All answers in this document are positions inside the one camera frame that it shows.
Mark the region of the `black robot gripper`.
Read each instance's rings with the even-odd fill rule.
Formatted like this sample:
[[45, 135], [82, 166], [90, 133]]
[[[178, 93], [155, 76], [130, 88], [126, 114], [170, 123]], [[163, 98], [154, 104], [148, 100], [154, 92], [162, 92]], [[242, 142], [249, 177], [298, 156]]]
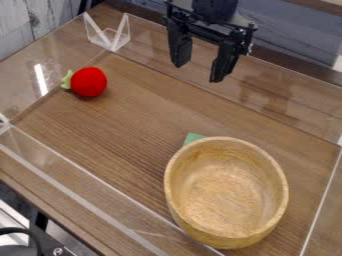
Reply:
[[210, 82], [219, 83], [232, 72], [240, 53], [249, 55], [258, 25], [238, 12], [239, 0], [166, 0], [164, 23], [171, 62], [180, 68], [191, 60], [192, 36], [219, 44]]

